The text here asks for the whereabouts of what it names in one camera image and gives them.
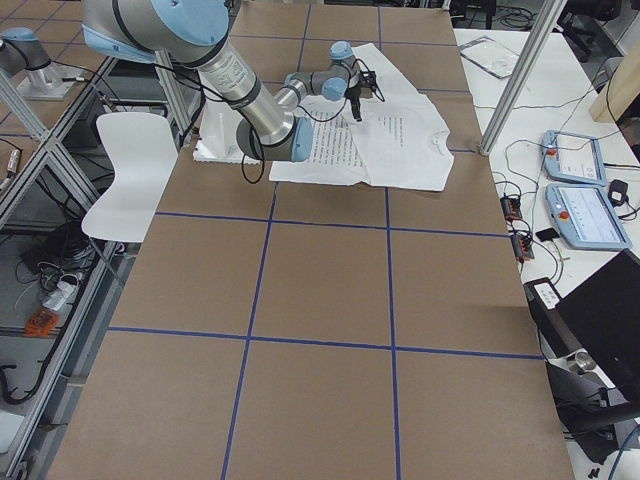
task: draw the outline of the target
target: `white desk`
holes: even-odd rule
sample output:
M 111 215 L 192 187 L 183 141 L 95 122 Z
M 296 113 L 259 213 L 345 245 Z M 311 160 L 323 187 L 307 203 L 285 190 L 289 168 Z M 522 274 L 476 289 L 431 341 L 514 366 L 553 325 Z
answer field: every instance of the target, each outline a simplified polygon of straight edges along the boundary
M 458 45 L 488 35 L 515 52 L 522 49 L 527 39 L 526 33 L 505 31 L 455 30 L 455 35 Z M 495 107 L 507 84 L 507 79 L 499 80 L 466 59 L 463 59 L 463 66 L 476 106 L 478 122 L 484 131 L 494 109 L 482 107 Z M 552 34 L 516 106 L 562 105 L 569 100 L 581 98 L 590 87 L 589 79 L 562 35 Z M 507 180 L 517 183 L 523 192 L 533 191 L 535 185 L 532 182 L 509 172 L 505 148 L 516 140 L 531 140 L 540 143 L 545 131 L 561 129 L 569 117 L 570 120 L 562 128 L 564 131 L 594 137 L 603 137 L 616 131 L 617 127 L 613 124 L 596 123 L 591 119 L 589 107 L 596 96 L 594 91 L 589 92 L 577 108 L 578 102 L 576 101 L 561 108 L 520 108 L 514 110 L 491 152 L 492 170 L 502 173 Z M 600 140 L 600 146 L 606 163 L 638 165 L 621 134 Z M 525 142 L 517 143 L 509 148 L 508 156 L 512 170 L 528 177 L 538 177 L 542 162 L 538 145 Z M 607 178 L 609 181 L 617 178 L 627 182 L 630 203 L 634 206 L 640 204 L 640 171 L 607 168 Z M 500 180 L 502 177 L 496 175 L 496 181 Z M 525 220 L 531 224 L 534 232 L 553 226 L 544 200 L 544 187 L 552 182 L 543 173 L 539 183 L 540 188 L 537 195 L 525 195 L 521 206 Z M 504 185 L 498 185 L 500 194 L 502 194 L 503 187 Z M 516 193 L 516 190 L 514 187 L 509 187 L 507 192 Z M 624 213 L 622 208 L 618 210 L 620 214 Z M 640 220 L 624 222 L 624 227 L 634 243 L 632 250 L 637 255 L 640 254 Z M 564 273 L 556 285 L 562 295 L 573 290 L 615 255 L 614 252 L 574 250 L 569 248 L 562 239 L 556 240 L 556 244 L 560 247 L 564 257 L 570 257 L 565 261 Z M 555 262 L 547 252 L 534 245 L 534 254 L 535 260 L 524 264 L 521 275 L 523 282 L 544 276 L 551 277 L 554 272 Z M 586 458 L 576 443 L 568 442 L 567 448 L 571 455 L 576 478 L 586 478 L 595 465 Z M 605 466 L 601 469 L 600 478 L 607 478 L 614 458 L 615 454 L 609 456 Z M 618 466 L 615 479 L 634 480 L 638 478 L 639 471 L 640 451 L 627 451 Z

